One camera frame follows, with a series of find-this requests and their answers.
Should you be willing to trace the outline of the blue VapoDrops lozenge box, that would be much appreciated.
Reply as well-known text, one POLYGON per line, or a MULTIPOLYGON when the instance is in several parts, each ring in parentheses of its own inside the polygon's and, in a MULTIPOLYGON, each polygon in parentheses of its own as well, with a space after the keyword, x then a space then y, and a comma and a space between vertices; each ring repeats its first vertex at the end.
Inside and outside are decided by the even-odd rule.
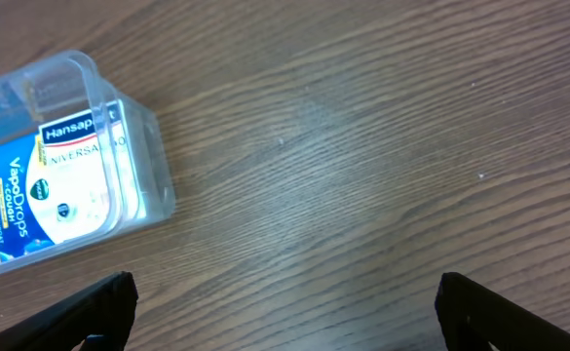
POLYGON ((55 244, 32 210, 35 200, 49 198, 48 182, 27 181, 44 165, 41 149, 36 133, 0 144, 0 263, 55 244))

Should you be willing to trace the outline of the white Hansaplast plaster box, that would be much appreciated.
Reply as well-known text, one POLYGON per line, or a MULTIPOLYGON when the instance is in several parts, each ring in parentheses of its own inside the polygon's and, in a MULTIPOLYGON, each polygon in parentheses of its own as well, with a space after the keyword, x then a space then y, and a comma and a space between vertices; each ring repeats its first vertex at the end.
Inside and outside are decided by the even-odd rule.
POLYGON ((29 161, 29 205, 47 240, 60 244, 96 232, 110 214, 92 112, 84 110, 39 128, 29 161))

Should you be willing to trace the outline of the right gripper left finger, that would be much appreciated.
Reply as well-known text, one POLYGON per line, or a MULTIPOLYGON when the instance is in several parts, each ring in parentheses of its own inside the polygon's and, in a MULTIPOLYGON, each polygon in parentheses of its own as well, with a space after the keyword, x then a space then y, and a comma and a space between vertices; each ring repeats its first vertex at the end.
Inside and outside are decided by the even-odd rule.
POLYGON ((0 350, 123 351, 137 301, 133 274, 114 273, 1 331, 0 350))

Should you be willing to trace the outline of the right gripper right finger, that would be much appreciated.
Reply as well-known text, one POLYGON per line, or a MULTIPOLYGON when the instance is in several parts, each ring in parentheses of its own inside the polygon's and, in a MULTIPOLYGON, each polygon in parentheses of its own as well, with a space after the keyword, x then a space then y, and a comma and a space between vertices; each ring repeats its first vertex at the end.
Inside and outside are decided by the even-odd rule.
POLYGON ((466 276, 441 275, 435 300, 449 351, 570 351, 570 333, 466 276))

